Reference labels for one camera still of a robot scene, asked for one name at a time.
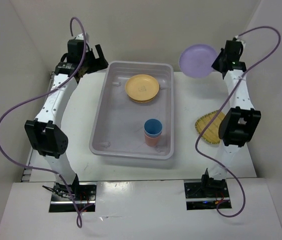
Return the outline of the purple plastic plate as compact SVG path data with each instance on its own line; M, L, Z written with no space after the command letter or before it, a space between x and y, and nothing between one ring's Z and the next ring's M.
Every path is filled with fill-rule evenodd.
M208 44L194 44L180 55L179 67L183 74L191 78L205 78L214 71L212 64L218 54Z

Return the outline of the orange plastic plate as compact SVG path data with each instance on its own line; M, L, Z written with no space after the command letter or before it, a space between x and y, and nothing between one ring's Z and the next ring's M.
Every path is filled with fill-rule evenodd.
M144 101L154 98L159 92L158 81L147 74L132 76L125 84L125 92L133 99Z

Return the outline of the rectangular bamboo tray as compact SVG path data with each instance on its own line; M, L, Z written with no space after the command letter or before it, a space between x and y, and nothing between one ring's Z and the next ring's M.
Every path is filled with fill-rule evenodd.
M209 112L196 120L194 126L198 134L200 134L204 130L206 125L211 121L211 119L216 115L216 113L217 110ZM224 118L225 114L223 112L220 112L202 135L202 139L205 142L211 145L218 145L220 143L221 140L219 138L219 126Z

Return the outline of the blue plastic cup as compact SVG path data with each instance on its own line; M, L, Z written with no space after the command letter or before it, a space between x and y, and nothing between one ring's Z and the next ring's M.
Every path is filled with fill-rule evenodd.
M157 119L149 119L144 123L145 135L151 138L156 138L161 135L163 130L162 123Z

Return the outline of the pink plastic cup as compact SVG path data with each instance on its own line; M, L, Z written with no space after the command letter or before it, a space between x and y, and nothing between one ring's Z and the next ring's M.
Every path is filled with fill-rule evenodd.
M158 134L149 134L148 132L144 131L145 136L145 143L149 147L155 147L161 137L161 133Z

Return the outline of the round bamboo tray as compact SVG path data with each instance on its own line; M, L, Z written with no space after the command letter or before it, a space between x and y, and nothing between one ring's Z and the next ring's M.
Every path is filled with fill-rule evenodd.
M131 97L129 97L129 99L135 103L139 103L139 104L144 104L144 103L149 103L151 102L155 97L151 98L151 99L147 99L147 100L136 100L136 99L133 99Z

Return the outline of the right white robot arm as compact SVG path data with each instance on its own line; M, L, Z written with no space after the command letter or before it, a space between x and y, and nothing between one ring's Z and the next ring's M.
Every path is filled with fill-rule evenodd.
M201 193L208 197L220 197L226 185L226 167L234 155L249 142L261 119L261 112L251 103L246 77L246 64L240 61L245 43L237 37L227 40L212 68L222 74L229 93L230 109L221 121L218 135L221 139L215 159L218 163L206 169L200 183Z

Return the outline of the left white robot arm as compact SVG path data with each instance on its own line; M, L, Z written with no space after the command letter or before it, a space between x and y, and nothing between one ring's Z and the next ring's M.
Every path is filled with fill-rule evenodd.
M85 74L108 67L100 45L95 57L88 45L87 33L79 34L67 43L65 53L55 67L54 80L45 103L34 120L27 120L24 128L30 144L55 172L56 183L51 191L74 200L80 195L79 179L66 155L68 137L61 130L61 120L69 99Z

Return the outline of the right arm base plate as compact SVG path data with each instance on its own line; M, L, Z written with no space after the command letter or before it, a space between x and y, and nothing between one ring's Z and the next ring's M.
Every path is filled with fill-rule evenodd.
M231 209L230 195L227 184L216 190L203 190L200 180L184 181L186 207L191 210L214 210L217 204L219 209Z

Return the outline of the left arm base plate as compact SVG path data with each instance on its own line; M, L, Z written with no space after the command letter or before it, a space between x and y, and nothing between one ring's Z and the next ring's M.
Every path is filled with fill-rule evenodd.
M70 195L64 186L55 183L53 187L42 187L51 192L50 213L76 212ZM78 194L72 194L78 210L82 212L95 212L96 193L97 182L81 182L79 184Z

